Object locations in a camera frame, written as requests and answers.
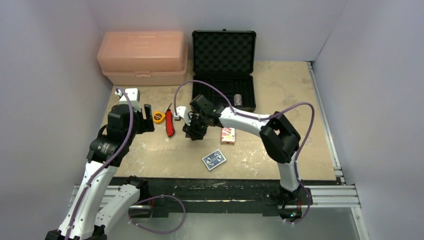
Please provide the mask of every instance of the wooden board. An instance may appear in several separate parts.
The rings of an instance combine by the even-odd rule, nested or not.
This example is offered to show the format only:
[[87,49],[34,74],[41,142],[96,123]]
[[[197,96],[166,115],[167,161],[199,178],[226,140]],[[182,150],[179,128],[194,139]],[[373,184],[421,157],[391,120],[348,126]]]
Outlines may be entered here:
[[[305,62],[256,61],[254,89],[258,114],[272,114],[298,102],[315,106],[315,121],[309,139],[299,156],[300,175],[305,180],[335,180],[333,164],[313,83]],[[188,70],[187,80],[193,73]],[[173,101],[177,86],[139,86],[140,103],[151,104],[152,111],[165,111]],[[118,103],[112,90],[107,113]],[[183,86],[177,105],[189,107],[192,83]],[[289,111],[287,118],[304,137],[311,110],[301,106]],[[116,176],[212,179],[280,179],[277,164],[268,157],[262,141],[252,134],[236,130],[235,145],[221,145],[221,129],[209,127],[204,140],[191,141],[182,131],[184,122],[174,121],[175,135],[167,137],[165,123],[155,124],[154,132],[137,135]],[[227,161],[208,171],[202,158],[220,149]]]

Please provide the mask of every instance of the blue playing card deck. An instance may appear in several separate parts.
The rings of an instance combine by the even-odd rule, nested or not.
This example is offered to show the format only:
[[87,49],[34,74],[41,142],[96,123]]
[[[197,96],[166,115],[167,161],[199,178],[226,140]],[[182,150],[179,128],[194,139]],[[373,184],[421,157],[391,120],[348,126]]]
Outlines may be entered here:
[[211,171],[212,169],[223,164],[227,159],[224,157],[223,153],[219,149],[217,149],[202,158],[201,160],[203,161],[206,168]]

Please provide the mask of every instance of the gray floor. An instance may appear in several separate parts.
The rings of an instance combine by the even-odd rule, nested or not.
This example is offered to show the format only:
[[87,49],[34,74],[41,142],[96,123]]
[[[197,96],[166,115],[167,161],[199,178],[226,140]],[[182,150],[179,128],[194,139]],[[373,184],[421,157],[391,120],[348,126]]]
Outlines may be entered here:
[[[156,230],[178,225],[182,214],[152,218],[144,223]],[[128,224],[125,214],[108,240],[358,240],[350,208],[312,208],[307,218],[295,227],[283,225],[279,217],[261,214],[189,213],[182,227],[174,233],[159,235]]]

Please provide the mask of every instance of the pink toolbox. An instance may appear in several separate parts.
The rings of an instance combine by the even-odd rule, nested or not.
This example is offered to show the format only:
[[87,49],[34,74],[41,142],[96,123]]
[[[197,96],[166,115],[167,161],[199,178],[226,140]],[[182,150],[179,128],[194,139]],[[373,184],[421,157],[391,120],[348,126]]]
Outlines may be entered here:
[[115,85],[180,85],[187,59],[181,31],[109,31],[97,54],[103,74]]

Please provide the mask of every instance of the cable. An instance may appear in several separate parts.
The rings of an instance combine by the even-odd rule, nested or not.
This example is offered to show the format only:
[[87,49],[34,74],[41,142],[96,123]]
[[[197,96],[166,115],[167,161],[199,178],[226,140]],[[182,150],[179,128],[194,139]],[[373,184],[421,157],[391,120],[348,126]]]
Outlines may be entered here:
[[303,214],[303,216],[298,220],[298,221],[296,221],[296,222],[292,222],[292,224],[298,224],[298,223],[300,223],[305,217],[306,217],[306,215],[308,214],[308,212],[309,212],[309,208],[311,207],[311,196],[310,196],[310,193],[308,192],[308,190],[306,189],[306,187],[303,185],[303,183],[301,182],[301,180],[300,180],[300,178],[299,178],[299,171],[298,171],[298,157],[299,157],[299,155],[300,155],[300,153],[301,153],[301,150],[303,149],[303,147],[304,147],[304,145],[305,145],[305,143],[306,143],[306,140],[308,139],[308,137],[309,137],[309,134],[311,133],[311,129],[312,129],[312,125],[313,125],[313,123],[314,123],[314,118],[315,118],[315,108],[314,108],[314,106],[310,103],[310,102],[306,102],[306,101],[302,101],[302,102],[298,102],[298,103],[296,103],[296,104],[294,104],[294,105],[292,105],[292,106],[289,106],[288,108],[286,108],[286,109],[284,109],[284,110],[282,110],[282,111],[280,111],[280,112],[278,112],[278,113],[276,113],[276,114],[274,114],[274,115],[271,115],[271,116],[268,116],[268,117],[264,117],[264,118],[257,118],[257,117],[254,117],[254,116],[251,116],[251,115],[248,115],[248,114],[245,114],[245,113],[242,113],[242,112],[237,112],[235,109],[234,109],[234,107],[231,105],[231,102],[230,102],[230,100],[221,92],[221,91],[219,91],[216,87],[214,87],[214,86],[212,86],[212,85],[210,85],[209,83],[206,83],[206,82],[203,82],[203,81],[199,81],[199,80],[190,80],[190,81],[186,81],[186,82],[183,82],[180,86],[178,86],[178,88],[176,89],[176,91],[175,91],[175,95],[173,96],[173,106],[174,106],[174,111],[175,111],[175,113],[177,112],[177,93],[178,93],[178,91],[180,90],[180,88],[182,87],[182,86],[184,86],[184,85],[186,85],[186,84],[188,84],[188,83],[200,83],[200,84],[203,84],[203,85],[206,85],[206,86],[208,86],[208,87],[210,87],[211,89],[213,89],[215,92],[217,92],[219,95],[221,95],[224,99],[225,99],[225,101],[228,103],[228,106],[229,106],[229,108],[231,109],[231,111],[233,112],[233,113],[235,113],[235,114],[237,114],[237,115],[239,115],[239,116],[242,116],[242,117],[245,117],[245,118],[248,118],[248,119],[254,119],[254,120],[259,120],[259,121],[266,121],[266,120],[270,120],[270,119],[274,119],[274,118],[276,118],[276,117],[278,117],[278,116],[280,116],[280,115],[282,115],[282,114],[285,114],[285,113],[287,113],[288,111],[290,111],[290,110],[292,110],[292,109],[294,109],[294,108],[297,108],[297,107],[299,107],[299,106],[301,106],[301,105],[307,105],[307,106],[309,106],[310,107],[310,110],[311,110],[311,117],[310,117],[310,123],[309,123],[309,127],[308,127],[308,129],[307,129],[307,131],[306,131],[306,134],[305,134],[305,137],[304,137],[304,139],[303,139],[303,141],[302,141],[302,143],[300,144],[300,146],[299,146],[299,149],[297,150],[297,152],[296,152],[296,156],[294,156],[294,163],[293,163],[293,166],[294,166],[294,173],[295,173],[295,175],[296,175],[296,178],[298,179],[298,181],[299,181],[299,185],[300,185],[300,187],[306,192],[306,196],[307,196],[307,200],[308,200],[308,203],[307,203],[307,208],[306,208],[306,211],[305,211],[305,213]]
[[[119,90],[119,91],[122,92],[122,94],[126,98],[126,102],[128,104],[128,108],[129,108],[129,127],[128,127],[128,132],[126,133],[125,139],[123,140],[122,144],[119,146],[118,150],[116,150],[116,152],[109,158],[109,160],[107,160],[101,167],[99,167],[93,173],[93,175],[91,175],[91,177],[88,179],[88,181],[86,183],[87,186],[90,186],[91,183],[96,178],[96,176],[104,168],[106,168],[121,153],[122,149],[125,147],[125,145],[127,144],[128,140],[130,139],[131,131],[133,130],[134,110],[133,110],[133,106],[131,105],[130,98],[128,97],[128,95],[125,93],[125,91],[122,88],[117,87],[116,88],[116,91],[117,90]],[[69,220],[69,224],[68,224],[68,229],[66,231],[66,235],[65,235],[64,240],[69,240],[69,236],[71,235],[71,229],[72,229],[73,224],[75,222],[75,216],[77,215],[78,209],[79,209],[79,207],[81,205],[81,202],[83,201],[83,198],[86,195],[88,189],[89,189],[88,187],[84,187],[84,189],[81,192],[81,195],[79,196],[78,200],[76,201],[75,207],[73,208],[73,211],[72,211],[72,215],[70,216],[70,220]]]
[[148,227],[145,227],[145,226],[143,226],[143,225],[140,225],[140,224],[138,224],[138,223],[136,223],[132,218],[131,218],[131,216],[130,216],[130,212],[128,212],[128,218],[129,218],[129,222],[128,223],[132,223],[134,226],[136,226],[136,227],[139,227],[139,228],[141,228],[141,229],[144,229],[144,230],[146,230],[146,231],[149,231],[149,232],[151,232],[151,233],[155,233],[155,234],[170,234],[170,233],[173,233],[173,232],[175,232],[175,231],[177,231],[182,225],[183,225],[183,223],[184,223],[184,220],[186,219],[186,208],[184,207],[184,205],[183,205],[183,203],[181,202],[181,200],[179,200],[178,198],[176,198],[176,197],[174,197],[174,196],[171,196],[171,195],[160,195],[160,196],[153,196],[153,197],[150,197],[150,198],[147,198],[147,199],[144,199],[144,200],[141,200],[141,201],[138,201],[138,202],[136,202],[136,203],[134,203],[134,205],[138,205],[138,204],[142,204],[142,203],[145,203],[145,202],[147,202],[147,201],[150,201],[150,200],[154,200],[154,199],[158,199],[158,198],[171,198],[171,199],[174,199],[174,200],[176,200],[180,205],[181,205],[181,207],[182,207],[182,220],[181,220],[181,222],[178,224],[178,226],[176,226],[175,228],[173,228],[173,229],[171,229],[171,230],[168,230],[168,231],[158,231],[158,230],[153,230],[153,229],[150,229],[150,228],[148,228]]

